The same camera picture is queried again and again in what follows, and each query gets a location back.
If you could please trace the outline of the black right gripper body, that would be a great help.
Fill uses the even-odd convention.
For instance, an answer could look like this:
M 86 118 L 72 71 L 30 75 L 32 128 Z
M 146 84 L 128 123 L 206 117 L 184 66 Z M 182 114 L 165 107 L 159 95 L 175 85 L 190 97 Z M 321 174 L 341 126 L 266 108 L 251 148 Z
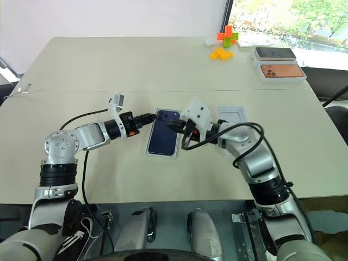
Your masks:
M 193 141 L 200 140 L 200 132 L 196 128 L 196 124 L 193 121 L 187 121 L 185 128 L 185 136 Z

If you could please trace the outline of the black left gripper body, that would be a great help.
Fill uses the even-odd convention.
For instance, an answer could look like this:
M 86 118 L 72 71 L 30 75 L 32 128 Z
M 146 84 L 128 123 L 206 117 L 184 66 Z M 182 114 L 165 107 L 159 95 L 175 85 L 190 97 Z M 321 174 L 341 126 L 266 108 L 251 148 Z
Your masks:
M 131 111 L 120 114 L 120 119 L 123 124 L 123 130 L 125 131 L 126 137 L 132 137 L 140 133 L 140 117 L 133 116 Z

